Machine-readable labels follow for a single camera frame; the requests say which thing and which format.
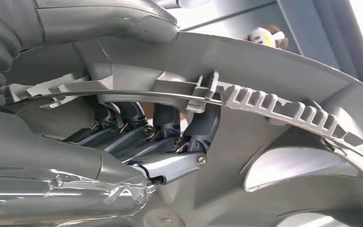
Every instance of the screw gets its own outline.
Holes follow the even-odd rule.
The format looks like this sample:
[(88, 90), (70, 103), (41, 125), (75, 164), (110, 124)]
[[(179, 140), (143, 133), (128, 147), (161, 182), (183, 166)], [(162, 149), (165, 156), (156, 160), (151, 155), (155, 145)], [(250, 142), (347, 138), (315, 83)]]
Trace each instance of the screw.
[(145, 136), (150, 136), (154, 132), (154, 129), (152, 127), (145, 127), (143, 128), (143, 134)]
[(168, 218), (161, 218), (161, 221), (162, 221), (162, 223), (165, 223), (165, 224), (172, 223), (172, 220), (171, 219), (168, 219)]
[(204, 167), (207, 164), (207, 156), (206, 155), (198, 155), (195, 160), (195, 164), (198, 167)]
[(180, 138), (175, 138), (174, 140), (173, 140), (173, 147), (174, 148), (178, 148), (179, 147), (179, 145), (180, 145), (180, 142), (181, 142), (182, 140), (180, 139)]

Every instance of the plastic rib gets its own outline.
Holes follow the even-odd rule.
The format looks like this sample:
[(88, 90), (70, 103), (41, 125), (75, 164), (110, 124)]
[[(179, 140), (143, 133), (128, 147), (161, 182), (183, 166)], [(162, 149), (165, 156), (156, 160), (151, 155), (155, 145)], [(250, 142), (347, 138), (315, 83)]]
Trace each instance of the plastic rib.
[(224, 104), (231, 109), (261, 113), (328, 137), (332, 137), (337, 126), (334, 115), (300, 102), (282, 104), (277, 95), (263, 91), (233, 85), (224, 90), (222, 96)]

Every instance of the bolt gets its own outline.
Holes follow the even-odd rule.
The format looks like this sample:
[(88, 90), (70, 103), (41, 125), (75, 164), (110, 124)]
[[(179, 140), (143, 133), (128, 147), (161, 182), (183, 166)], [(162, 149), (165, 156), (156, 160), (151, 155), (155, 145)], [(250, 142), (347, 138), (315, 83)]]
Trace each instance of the bolt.
[(206, 155), (198, 155), (195, 161), (195, 164), (198, 167), (204, 167), (207, 164), (207, 156)]
[(145, 127), (143, 128), (143, 134), (145, 136), (150, 136), (154, 132), (154, 129), (152, 127)]
[(174, 148), (178, 148), (179, 147), (179, 145), (180, 145), (180, 142), (181, 142), (182, 140), (180, 139), (180, 138), (175, 138), (174, 140), (173, 140), (173, 147)]

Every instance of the flexible duct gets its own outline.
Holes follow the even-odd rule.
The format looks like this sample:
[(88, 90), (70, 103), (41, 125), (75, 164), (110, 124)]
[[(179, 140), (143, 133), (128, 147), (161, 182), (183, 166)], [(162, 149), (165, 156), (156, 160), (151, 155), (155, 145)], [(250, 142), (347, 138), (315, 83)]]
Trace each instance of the flexible duct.
[[(159, 43), (176, 32), (175, 19), (148, 0), (0, 1), (0, 87), (25, 48), (103, 35)], [(36, 136), (0, 112), (0, 225), (132, 215), (148, 195), (142, 173), (111, 155)]]

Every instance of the clear plastic film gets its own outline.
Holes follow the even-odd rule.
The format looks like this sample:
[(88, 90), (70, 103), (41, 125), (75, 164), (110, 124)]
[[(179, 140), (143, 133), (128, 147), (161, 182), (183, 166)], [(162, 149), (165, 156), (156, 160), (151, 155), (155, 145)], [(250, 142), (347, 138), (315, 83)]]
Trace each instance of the clear plastic film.
[(0, 226), (71, 226), (131, 216), (155, 186), (143, 175), (101, 182), (58, 171), (0, 167)]

